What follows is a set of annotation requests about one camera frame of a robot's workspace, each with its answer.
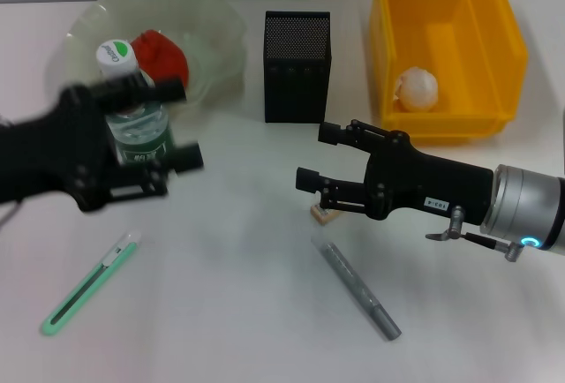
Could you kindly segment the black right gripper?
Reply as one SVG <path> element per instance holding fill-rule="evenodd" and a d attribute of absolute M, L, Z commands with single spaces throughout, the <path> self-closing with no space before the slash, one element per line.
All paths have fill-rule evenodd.
<path fill-rule="evenodd" d="M 491 205 L 493 171 L 418 151 L 405 132 L 385 131 L 352 120 L 320 125 L 318 141 L 370 154 L 364 183 L 333 179 L 298 168 L 296 188 L 320 194 L 323 209 L 364 214 L 378 221 L 400 208 L 448 218 L 462 207 L 464 220 L 479 225 Z"/>

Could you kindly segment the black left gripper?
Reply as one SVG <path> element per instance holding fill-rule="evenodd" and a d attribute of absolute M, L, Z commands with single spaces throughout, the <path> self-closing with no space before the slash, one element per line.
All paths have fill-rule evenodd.
<path fill-rule="evenodd" d="M 120 200 L 166 196 L 170 173 L 203 168 L 199 144 L 118 166 L 105 116 L 178 101 L 186 101 L 178 78 L 151 86 L 142 74 L 129 74 L 93 86 L 68 86 L 45 114 L 1 128 L 1 202 L 62 192 L 90 213 Z"/>

